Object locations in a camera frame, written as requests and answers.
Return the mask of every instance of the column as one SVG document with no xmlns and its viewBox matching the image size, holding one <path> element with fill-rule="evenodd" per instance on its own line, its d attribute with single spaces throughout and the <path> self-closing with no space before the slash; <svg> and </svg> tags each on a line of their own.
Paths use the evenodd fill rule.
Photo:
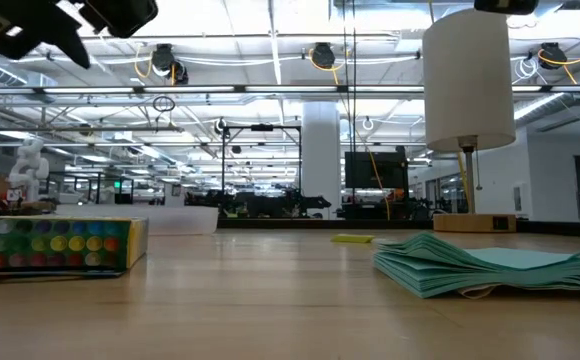
<svg viewBox="0 0 580 360">
<path fill-rule="evenodd" d="M 336 220 L 341 207 L 341 144 L 339 111 L 336 102 L 303 104 L 302 186 L 304 196 L 323 196 L 332 203 L 330 209 L 309 209 L 321 213 L 325 220 Z"/>
</svg>

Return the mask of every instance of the black monitor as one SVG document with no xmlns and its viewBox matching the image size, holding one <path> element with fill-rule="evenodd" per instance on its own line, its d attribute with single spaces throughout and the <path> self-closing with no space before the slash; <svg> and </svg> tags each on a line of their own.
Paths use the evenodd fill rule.
<svg viewBox="0 0 580 360">
<path fill-rule="evenodd" d="M 408 188 L 408 159 L 402 152 L 372 153 L 384 189 Z M 346 153 L 346 187 L 379 189 L 370 153 Z"/>
</svg>

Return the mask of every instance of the lamp shade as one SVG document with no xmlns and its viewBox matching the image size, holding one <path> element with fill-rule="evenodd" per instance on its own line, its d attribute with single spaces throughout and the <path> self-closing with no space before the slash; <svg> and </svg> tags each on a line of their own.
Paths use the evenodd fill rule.
<svg viewBox="0 0 580 360">
<path fill-rule="evenodd" d="M 475 137 L 478 149 L 515 140 L 506 16 L 465 10 L 432 25 L 423 36 L 426 142 L 459 151 Z"/>
</svg>

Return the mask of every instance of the ceiling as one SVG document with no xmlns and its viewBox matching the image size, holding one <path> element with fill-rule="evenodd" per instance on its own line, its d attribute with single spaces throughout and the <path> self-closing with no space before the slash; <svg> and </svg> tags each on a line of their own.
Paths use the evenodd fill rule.
<svg viewBox="0 0 580 360">
<path fill-rule="evenodd" d="M 82 69 L 70 61 L 55 47 L 42 45 L 20 61 L 0 57 L 0 65 L 17 74 L 36 72 L 56 81 L 58 86 L 138 86 L 169 85 L 169 81 L 151 71 L 145 61 L 155 45 L 173 44 L 173 52 L 185 64 L 190 85 L 244 85 L 244 84 L 293 84 L 333 85 L 335 81 L 346 83 L 346 71 L 342 68 L 335 75 L 331 71 L 316 69 L 309 60 L 302 59 L 314 47 L 315 42 L 330 42 L 338 59 L 343 59 L 345 49 L 355 49 L 353 27 L 356 30 L 357 71 L 348 66 L 348 82 L 356 77 L 358 84 L 422 84 L 422 61 L 415 59 L 421 48 L 421 39 L 431 19 L 425 2 L 358 1 L 356 18 L 346 16 L 348 34 L 344 41 L 344 19 L 340 6 L 334 7 L 328 0 L 158 0 L 158 17 L 140 29 L 133 38 L 115 39 L 104 32 L 95 35 L 89 25 L 79 30 L 87 50 L 92 57 L 90 69 Z M 542 2 L 542 11 L 536 15 L 509 18 L 510 52 L 513 69 L 520 66 L 520 57 L 528 51 L 536 52 L 546 41 L 558 41 L 566 50 L 569 59 L 580 58 L 580 10 L 554 11 L 560 4 L 547 0 Z M 73 5 L 62 1 L 62 8 L 76 15 Z M 469 8 L 472 2 L 435 2 L 436 19 L 455 11 Z M 580 63 L 570 68 L 580 70 Z M 512 72 L 512 80 L 518 85 L 556 83 L 564 81 L 563 69 L 549 71 L 540 69 L 531 76 Z M 133 131 L 131 140 L 139 143 L 165 142 L 217 142 L 219 137 L 213 128 L 223 118 L 230 125 L 258 123 L 300 125 L 302 116 L 301 97 L 255 98 L 243 101 L 239 94 L 215 97 L 217 102 L 208 106 L 203 95 L 189 95 L 171 113 L 160 118 L 165 127 L 172 122 L 184 132 Z M 75 126 L 91 123 L 95 126 L 154 126 L 159 113 L 152 108 L 152 98 L 137 101 L 117 97 L 123 106 L 79 106 L 68 107 L 61 101 L 43 105 L 46 121 L 54 118 L 52 126 Z M 345 106 L 339 101 L 342 119 Z M 32 122 L 42 119 L 42 107 L 17 106 L 16 101 L 0 97 L 0 106 L 20 114 Z M 569 111 L 580 112 L 580 107 Z M 406 98 L 359 99 L 357 101 L 357 128 L 360 139 L 369 142 L 421 142 L 425 140 L 425 114 L 423 100 Z M 580 131 L 580 124 L 563 126 L 558 131 L 572 128 Z M 84 137 L 76 133 L 46 134 L 48 142 L 106 142 L 100 133 Z M 349 139 L 349 131 L 342 133 Z M 288 134 L 282 131 L 252 133 L 244 131 L 233 140 L 287 142 L 286 146 L 244 147 L 241 154 L 229 156 L 244 158 L 238 162 L 245 167 L 246 158 L 296 158 L 298 151 Z M 13 141 L 12 137 L 0 136 L 0 141 Z M 220 153 L 220 146 L 202 149 L 191 146 L 154 146 L 160 154 L 170 159 L 190 164 L 204 173 L 216 171 L 220 164 L 213 160 Z M 373 147 L 375 150 L 392 150 L 394 145 Z M 63 148 L 70 154 L 82 154 L 89 149 Z M 410 146 L 411 157 L 425 155 L 422 146 Z M 128 156 L 122 148 L 99 150 L 97 155 L 109 157 L 110 163 L 133 164 L 144 161 Z M 161 160 L 145 164 L 165 164 Z M 80 163 L 96 163 L 79 158 Z M 296 162 L 275 162 L 288 178 L 294 176 Z M 262 168 L 261 173 L 270 169 Z M 271 181 L 270 177 L 259 179 Z"/>
</svg>

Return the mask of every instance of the table surface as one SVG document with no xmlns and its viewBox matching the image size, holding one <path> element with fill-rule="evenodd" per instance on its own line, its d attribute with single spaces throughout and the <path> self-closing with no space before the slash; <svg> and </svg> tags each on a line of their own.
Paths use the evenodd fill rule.
<svg viewBox="0 0 580 360">
<path fill-rule="evenodd" d="M 580 293 L 422 300 L 372 268 L 373 245 L 331 243 L 336 233 L 152 237 L 118 279 L 2 281 L 0 359 L 580 359 Z M 580 249 L 576 237 L 439 236 Z"/>
</svg>

